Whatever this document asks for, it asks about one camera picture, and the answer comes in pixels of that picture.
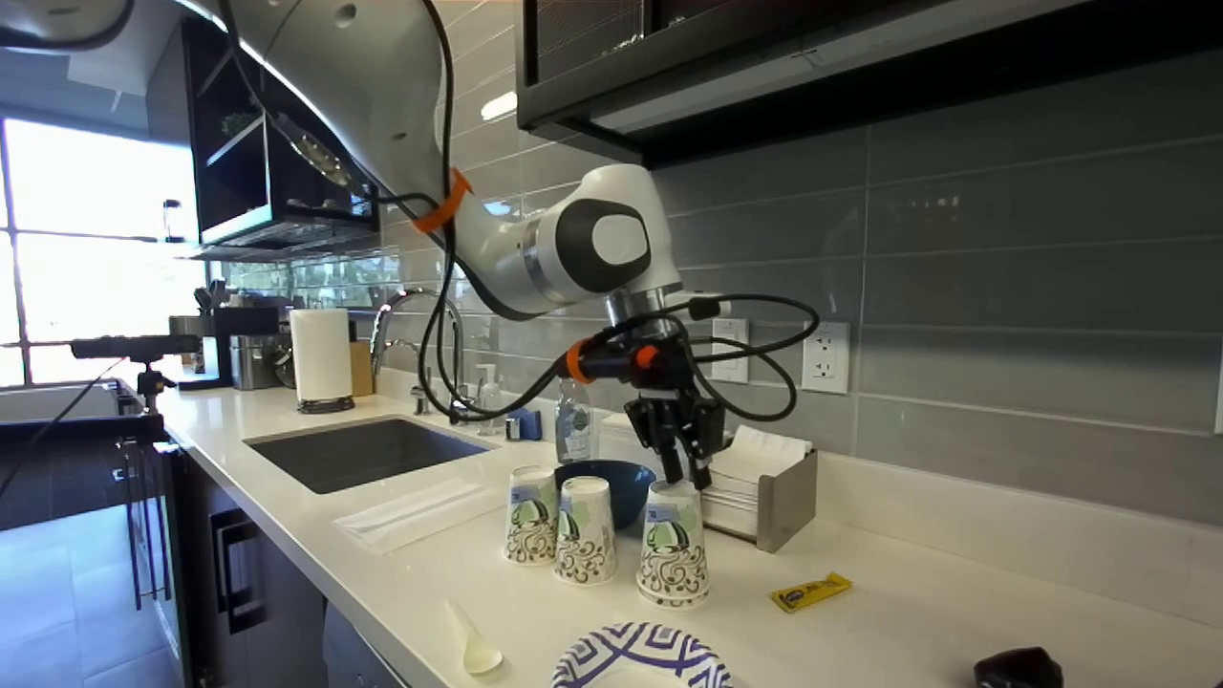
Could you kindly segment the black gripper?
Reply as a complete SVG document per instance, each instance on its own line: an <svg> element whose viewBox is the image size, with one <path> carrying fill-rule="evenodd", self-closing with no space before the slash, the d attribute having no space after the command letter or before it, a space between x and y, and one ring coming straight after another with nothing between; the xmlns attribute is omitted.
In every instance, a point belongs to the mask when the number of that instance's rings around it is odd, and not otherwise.
<svg viewBox="0 0 1223 688"><path fill-rule="evenodd" d="M647 306L612 324L612 345L628 356L634 403L628 419L658 455L665 486L683 481L679 450L695 490L712 486L712 458L722 450L725 411L700 390L695 354L676 306Z"/></svg>

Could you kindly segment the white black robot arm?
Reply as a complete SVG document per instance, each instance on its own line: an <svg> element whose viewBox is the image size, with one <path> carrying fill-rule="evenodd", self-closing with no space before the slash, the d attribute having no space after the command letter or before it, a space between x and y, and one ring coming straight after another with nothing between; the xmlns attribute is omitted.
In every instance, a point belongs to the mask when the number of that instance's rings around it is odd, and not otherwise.
<svg viewBox="0 0 1223 688"><path fill-rule="evenodd" d="M568 345L551 379L620 379L628 419L669 481L712 486L722 405L695 385L674 314L679 271L662 192L642 165L600 165L553 206L493 220L449 165L453 72L432 0L181 0L251 59L512 323L584 297L607 331Z"/></svg>

